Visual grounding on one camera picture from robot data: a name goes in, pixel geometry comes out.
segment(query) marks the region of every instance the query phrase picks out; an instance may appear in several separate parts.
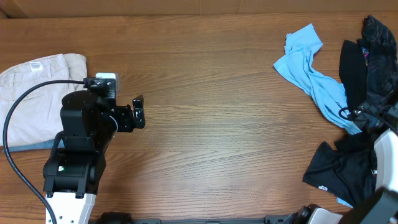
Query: wire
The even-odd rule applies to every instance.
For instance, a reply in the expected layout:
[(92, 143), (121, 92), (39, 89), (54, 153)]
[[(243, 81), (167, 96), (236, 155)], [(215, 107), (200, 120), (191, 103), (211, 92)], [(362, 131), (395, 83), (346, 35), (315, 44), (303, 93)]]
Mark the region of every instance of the wire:
[(57, 219), (55, 218), (54, 211), (52, 210), (50, 204), (48, 201), (43, 197), (43, 195), (29, 182), (29, 180), (26, 179), (26, 177), (22, 174), (22, 172), (18, 169), (17, 165), (15, 162), (12, 160), (12, 157), (10, 155), (10, 150), (8, 148), (8, 142), (7, 142), (7, 132), (8, 132), (8, 125), (10, 123), (11, 115), (14, 112), (15, 108), (18, 106), (18, 104), (31, 92), (34, 90), (43, 87), (45, 85), (49, 84), (56, 84), (56, 83), (72, 83), (72, 84), (84, 84), (83, 81), (73, 81), (73, 80), (55, 80), (55, 81), (49, 81), (49, 82), (43, 82), (40, 83), (36, 86), (33, 86), (32, 88), (28, 89), (24, 94), (22, 94), (12, 105), (11, 109), (8, 111), (7, 117), (6, 117), (6, 122), (4, 122), (4, 129), (2, 131), (2, 144), (4, 146), (4, 152), (6, 153), (6, 157), (8, 160), (8, 163), (10, 163), (12, 169), (15, 171), (15, 173), (18, 175), (19, 178), (28, 186), (28, 188), (33, 191), (33, 193), (42, 201), (46, 209), (49, 211), (49, 214), (52, 219), (52, 223), (57, 224)]
[[(363, 121), (362, 119), (361, 119), (361, 120), (354, 120), (354, 119), (349, 119), (349, 118), (347, 118), (347, 117), (344, 117), (344, 116), (341, 114), (341, 112), (344, 111), (344, 110), (348, 110), (348, 108), (342, 108), (342, 109), (340, 109), (339, 112), (338, 112), (338, 114), (340, 115), (341, 118), (346, 119), (346, 120), (348, 120), (348, 121)], [(357, 110), (358, 110), (358, 111), (362, 111), (363, 113), (366, 113), (366, 114), (368, 114), (368, 115), (371, 115), (371, 116), (377, 118), (379, 121), (381, 121), (382, 123), (384, 123), (389, 129), (391, 129), (392, 132), (394, 132), (394, 133), (398, 136), (398, 131), (397, 131), (397, 129), (396, 129), (395, 127), (393, 127), (393, 125), (390, 124), (390, 122), (386, 121), (384, 118), (382, 118), (382, 117), (380, 117), (380, 116), (378, 116), (378, 115), (376, 115), (376, 114), (374, 114), (374, 113), (372, 113), (372, 112), (370, 112), (370, 111), (368, 111), (368, 110), (363, 110), (363, 109), (357, 109)]]

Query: white label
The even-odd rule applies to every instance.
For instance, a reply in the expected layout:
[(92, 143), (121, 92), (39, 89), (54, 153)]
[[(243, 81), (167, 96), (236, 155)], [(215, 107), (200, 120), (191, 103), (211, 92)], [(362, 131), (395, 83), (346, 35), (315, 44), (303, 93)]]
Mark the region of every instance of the white label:
[(31, 62), (31, 63), (30, 63), (30, 69), (31, 69), (32, 71), (40, 71), (40, 70), (43, 70), (42, 62)]
[(326, 190), (326, 191), (328, 190), (328, 188), (327, 188), (327, 187), (325, 187), (325, 186), (319, 186), (319, 187), (318, 187), (318, 189), (321, 189), (321, 190)]

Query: folded white cloth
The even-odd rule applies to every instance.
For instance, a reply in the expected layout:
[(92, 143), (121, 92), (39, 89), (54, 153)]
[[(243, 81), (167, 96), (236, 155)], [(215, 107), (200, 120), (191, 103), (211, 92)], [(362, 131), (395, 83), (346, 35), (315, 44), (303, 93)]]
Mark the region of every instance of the folded white cloth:
[[(29, 88), (52, 80), (83, 80), (87, 77), (86, 58), (78, 54), (58, 54), (16, 65), (0, 74), (0, 133), (12, 104)], [(82, 90), (83, 85), (43, 86), (25, 97), (11, 116), (8, 145), (26, 146), (54, 139), (62, 131), (62, 98)]]

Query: clothing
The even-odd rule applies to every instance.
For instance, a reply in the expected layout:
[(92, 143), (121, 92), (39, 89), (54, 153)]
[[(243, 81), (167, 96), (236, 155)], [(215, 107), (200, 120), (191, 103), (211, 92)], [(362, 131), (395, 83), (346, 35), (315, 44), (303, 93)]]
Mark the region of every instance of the clothing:
[(344, 40), (341, 48), (339, 76), (347, 96), (349, 110), (356, 110), (366, 100), (366, 53), (354, 42)]
[(343, 84), (312, 68), (313, 56), (321, 47), (321, 40), (309, 24), (294, 34), (286, 35), (285, 55), (274, 67), (286, 80), (310, 95), (327, 120), (350, 134), (360, 133), (352, 121), (344, 120), (338, 114), (347, 106)]
[(358, 44), (369, 49), (366, 99), (374, 106), (385, 105), (398, 82), (396, 40), (383, 23), (368, 16)]
[(337, 151), (332, 150), (326, 142), (321, 143), (303, 181), (355, 207), (369, 198), (376, 188), (373, 172), (377, 161), (372, 145), (363, 133), (335, 142)]
[[(4, 124), (12, 104), (29, 88), (50, 80), (83, 80), (85, 77), (86, 58), (77, 54), (53, 55), (7, 69), (0, 74), (0, 123)], [(83, 85), (54, 84), (43, 86), (25, 97), (11, 116), (9, 146), (28, 146), (53, 140), (63, 129), (60, 118), (62, 98), (82, 89)]]

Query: black fabric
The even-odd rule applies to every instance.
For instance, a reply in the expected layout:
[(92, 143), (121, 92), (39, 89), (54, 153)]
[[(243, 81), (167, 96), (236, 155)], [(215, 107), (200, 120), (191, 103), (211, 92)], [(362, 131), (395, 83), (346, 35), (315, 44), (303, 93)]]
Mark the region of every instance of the black fabric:
[(347, 105), (350, 110), (366, 100), (366, 61), (361, 47), (345, 40), (341, 48), (339, 76), (344, 84)]
[(383, 23), (368, 16), (358, 44), (369, 49), (366, 99), (375, 106), (385, 105), (398, 81), (396, 40)]
[(323, 142), (315, 152), (303, 181), (355, 206), (369, 198), (376, 188), (376, 155), (373, 142), (363, 133), (335, 142), (337, 151)]

